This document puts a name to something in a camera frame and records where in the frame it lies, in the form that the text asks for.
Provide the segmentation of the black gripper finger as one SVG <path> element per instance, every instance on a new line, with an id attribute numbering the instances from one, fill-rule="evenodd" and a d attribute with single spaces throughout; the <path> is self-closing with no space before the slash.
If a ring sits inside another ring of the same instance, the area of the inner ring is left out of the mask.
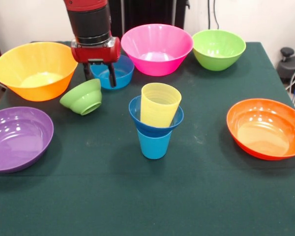
<path id="1" fill-rule="evenodd" d="M 85 74 L 86 80 L 88 81 L 88 80 L 92 79 L 92 73 L 90 71 L 90 64 L 83 63 L 83 67 L 84 67 L 84 74 Z"/>
<path id="2" fill-rule="evenodd" d="M 116 74 L 115 74 L 115 68 L 113 63 L 108 64 L 108 69 L 109 69 L 109 81 L 110 81 L 110 86 L 112 88 L 115 88 L 117 86 L 116 82 Z"/>

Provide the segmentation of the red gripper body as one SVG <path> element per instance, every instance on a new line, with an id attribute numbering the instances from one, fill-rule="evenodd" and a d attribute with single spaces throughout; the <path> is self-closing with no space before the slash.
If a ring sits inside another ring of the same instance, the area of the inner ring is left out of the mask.
<path id="1" fill-rule="evenodd" d="M 73 58 L 79 63 L 114 63 L 121 54 L 118 37 L 111 37 L 98 45 L 82 45 L 73 39 L 70 46 Z"/>

